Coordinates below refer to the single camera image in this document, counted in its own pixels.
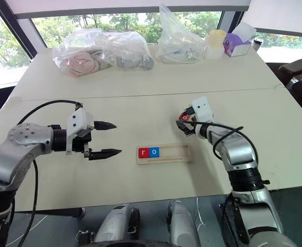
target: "chair armrest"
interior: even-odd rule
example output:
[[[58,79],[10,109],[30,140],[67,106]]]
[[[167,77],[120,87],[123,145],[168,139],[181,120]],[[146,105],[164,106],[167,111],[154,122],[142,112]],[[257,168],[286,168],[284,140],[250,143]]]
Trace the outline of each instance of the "chair armrest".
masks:
[[[282,65],[278,70],[291,77],[300,75],[302,74],[302,59]]]

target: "floor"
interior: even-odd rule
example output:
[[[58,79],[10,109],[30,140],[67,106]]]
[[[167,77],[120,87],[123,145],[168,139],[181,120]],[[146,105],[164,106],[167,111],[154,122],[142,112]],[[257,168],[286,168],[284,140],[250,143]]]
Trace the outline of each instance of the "floor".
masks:
[[[302,246],[302,188],[272,191],[271,195],[280,214],[285,234],[298,246]],[[219,204],[224,202],[225,196],[198,199],[203,224],[198,216],[196,198],[179,200],[188,208],[196,226],[199,227],[202,246],[225,246],[217,220]],[[139,208],[141,214],[140,239],[169,241],[170,235],[166,224],[168,203],[169,200],[133,204]],[[112,208],[113,205],[88,207],[82,219],[36,215],[24,246],[78,246],[75,240],[77,232],[96,231]],[[23,234],[28,220],[29,214],[15,214],[7,246],[18,245],[20,241],[18,238]]]

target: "window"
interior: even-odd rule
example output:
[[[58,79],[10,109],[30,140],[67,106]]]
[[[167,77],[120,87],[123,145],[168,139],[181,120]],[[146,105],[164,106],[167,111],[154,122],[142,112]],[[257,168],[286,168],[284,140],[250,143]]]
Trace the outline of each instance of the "window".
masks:
[[[222,12],[175,12],[185,27],[202,38],[219,24]],[[99,27],[102,31],[137,31],[147,43],[161,35],[159,13],[88,14],[32,19],[48,47],[57,46],[76,29]]]
[[[302,58],[302,37],[257,32],[263,38],[258,54],[265,62],[291,63]]]
[[[19,81],[29,60],[24,49],[0,18],[0,85]]]

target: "white table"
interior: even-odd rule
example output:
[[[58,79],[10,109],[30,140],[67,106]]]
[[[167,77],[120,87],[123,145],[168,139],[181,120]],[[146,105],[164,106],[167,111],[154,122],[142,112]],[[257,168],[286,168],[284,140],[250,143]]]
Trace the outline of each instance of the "white table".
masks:
[[[95,120],[118,126],[93,131],[94,150],[122,149],[122,153],[100,161],[88,161],[81,153],[63,152],[37,158],[39,165],[38,210],[96,206],[169,198],[228,193],[228,175],[212,154],[206,140],[185,137],[175,119],[195,98],[209,98],[215,118],[231,126],[245,126],[255,143],[259,169],[269,179],[269,189],[302,186],[302,110],[284,88],[241,90],[178,95],[78,99]],[[20,118],[43,100],[9,98],[0,110],[0,143]],[[73,105],[43,108],[29,121],[40,125],[61,124]],[[136,147],[170,143],[188,144],[194,162],[137,165]],[[34,171],[29,173],[16,196],[17,210],[32,208]]]
[[[157,46],[150,46],[152,55],[156,51]],[[283,87],[282,83],[253,49],[241,57],[224,55],[219,60],[203,60],[194,64],[163,64],[155,60],[154,69],[150,71],[126,71],[111,67],[79,78],[62,74],[48,49],[34,58],[12,96],[23,100],[49,100],[277,87]]]

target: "white cable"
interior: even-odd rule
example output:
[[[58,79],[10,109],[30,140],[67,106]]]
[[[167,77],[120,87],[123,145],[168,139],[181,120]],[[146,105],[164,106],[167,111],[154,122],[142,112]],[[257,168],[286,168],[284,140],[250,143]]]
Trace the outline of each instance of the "white cable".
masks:
[[[43,217],[43,218],[42,218],[35,226],[33,226],[28,232],[30,232],[30,231],[32,231],[34,228],[36,228],[38,224],[40,224],[45,218],[47,218],[47,216],[48,216],[48,215],[46,215],[45,217]],[[6,247],[9,246],[9,245],[11,245],[12,243],[17,242],[17,241],[20,240],[23,236],[24,236],[24,234],[21,235],[18,239],[16,239],[16,240],[12,241],[11,243],[7,244]]]
[[[200,222],[201,222],[201,223],[199,224],[198,228],[197,228],[197,232],[198,232],[200,226],[201,226],[201,225],[205,225],[205,224],[203,223],[203,221],[202,221],[202,217],[200,216],[200,212],[199,212],[199,204],[198,204],[198,197],[197,197],[197,210],[198,210],[199,220],[200,220]]]

